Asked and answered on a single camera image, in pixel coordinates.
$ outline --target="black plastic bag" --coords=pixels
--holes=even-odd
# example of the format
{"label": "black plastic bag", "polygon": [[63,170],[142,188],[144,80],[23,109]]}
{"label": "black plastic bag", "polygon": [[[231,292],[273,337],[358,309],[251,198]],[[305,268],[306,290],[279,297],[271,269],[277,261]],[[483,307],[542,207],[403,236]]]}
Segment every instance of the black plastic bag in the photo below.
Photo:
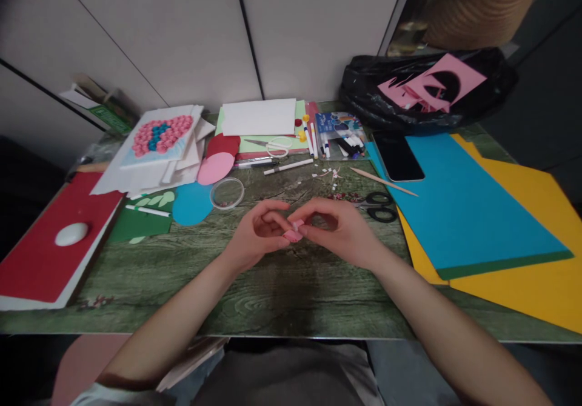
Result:
{"label": "black plastic bag", "polygon": [[[503,104],[517,83],[517,73],[507,64],[501,50],[485,48],[450,52],[487,78],[451,106],[450,113],[406,110],[378,89],[378,85],[393,77],[398,83],[424,73],[444,54],[401,58],[356,56],[344,70],[339,99],[353,115],[372,128],[399,130],[405,135],[433,135],[483,119]],[[438,78],[449,88],[446,79]]]}

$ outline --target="black scissors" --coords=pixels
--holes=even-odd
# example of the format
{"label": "black scissors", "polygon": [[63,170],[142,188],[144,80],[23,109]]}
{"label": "black scissors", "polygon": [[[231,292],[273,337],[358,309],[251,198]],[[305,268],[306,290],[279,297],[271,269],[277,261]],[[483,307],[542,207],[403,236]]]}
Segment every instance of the black scissors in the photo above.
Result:
{"label": "black scissors", "polygon": [[387,208],[393,203],[394,200],[388,192],[373,192],[369,193],[365,200],[354,202],[353,205],[368,212],[368,215],[376,221],[390,223],[396,221],[398,217],[394,209]]}

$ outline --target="blue paper circle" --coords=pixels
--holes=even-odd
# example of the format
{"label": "blue paper circle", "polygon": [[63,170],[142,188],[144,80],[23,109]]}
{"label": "blue paper circle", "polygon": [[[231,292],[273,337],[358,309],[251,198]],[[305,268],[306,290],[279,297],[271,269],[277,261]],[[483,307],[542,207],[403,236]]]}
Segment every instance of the blue paper circle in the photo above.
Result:
{"label": "blue paper circle", "polygon": [[198,182],[176,188],[178,197],[172,207],[174,221],[181,225],[196,225],[212,211],[210,191],[212,185],[202,186]]}

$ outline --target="yellow paper sheet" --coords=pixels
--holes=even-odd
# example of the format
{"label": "yellow paper sheet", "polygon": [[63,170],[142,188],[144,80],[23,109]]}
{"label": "yellow paper sheet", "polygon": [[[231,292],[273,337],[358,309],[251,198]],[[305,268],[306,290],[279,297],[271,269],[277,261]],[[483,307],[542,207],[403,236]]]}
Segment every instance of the yellow paper sheet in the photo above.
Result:
{"label": "yellow paper sheet", "polygon": [[[582,333],[582,221],[560,186],[543,171],[482,158],[473,144],[458,135],[453,137],[575,257],[454,279],[450,286]],[[415,269],[426,278],[433,274],[438,277],[424,258],[428,261],[425,253],[423,257],[416,251]]]}
{"label": "yellow paper sheet", "polygon": [[410,251],[410,257],[412,258],[412,265],[418,274],[425,278],[425,280],[433,285],[449,285],[449,281],[442,280],[432,266],[429,257],[423,249],[423,246],[418,242],[418,238],[412,231],[410,224],[404,218],[404,214],[400,211],[398,207],[398,215],[400,216],[400,224],[404,230],[404,236],[406,237],[406,244],[408,245],[408,250]]}

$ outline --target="red paper circle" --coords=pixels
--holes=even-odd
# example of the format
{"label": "red paper circle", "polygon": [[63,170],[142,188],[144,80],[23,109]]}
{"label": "red paper circle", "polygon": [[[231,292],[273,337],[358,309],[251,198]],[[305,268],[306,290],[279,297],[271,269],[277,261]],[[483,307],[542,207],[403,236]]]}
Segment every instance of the red paper circle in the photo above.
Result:
{"label": "red paper circle", "polygon": [[222,133],[219,133],[208,143],[206,157],[209,158],[217,153],[230,153],[232,156],[236,156],[240,145],[240,136],[224,136]]}

